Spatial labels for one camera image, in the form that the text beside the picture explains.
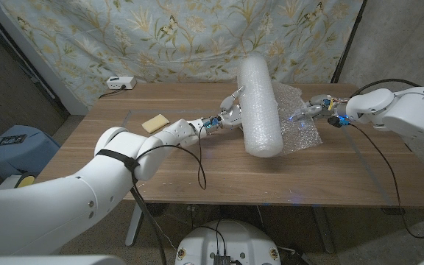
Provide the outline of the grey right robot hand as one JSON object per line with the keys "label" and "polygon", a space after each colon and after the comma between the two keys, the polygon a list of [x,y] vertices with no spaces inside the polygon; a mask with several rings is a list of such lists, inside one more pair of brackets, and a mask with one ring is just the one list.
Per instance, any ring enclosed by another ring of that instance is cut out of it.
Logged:
{"label": "grey right robot hand", "polygon": [[290,121],[311,118],[313,120],[328,116],[346,116],[346,105],[349,98],[320,94],[311,97],[302,107],[298,108],[289,118]]}

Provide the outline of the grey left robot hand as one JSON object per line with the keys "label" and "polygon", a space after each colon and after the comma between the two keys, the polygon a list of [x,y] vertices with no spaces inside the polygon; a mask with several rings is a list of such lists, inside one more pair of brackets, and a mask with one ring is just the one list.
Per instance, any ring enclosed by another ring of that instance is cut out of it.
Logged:
{"label": "grey left robot hand", "polygon": [[242,85],[220,104],[220,114],[203,119],[203,127],[210,132],[217,129],[233,129],[241,126],[241,107],[234,102],[244,92]]}

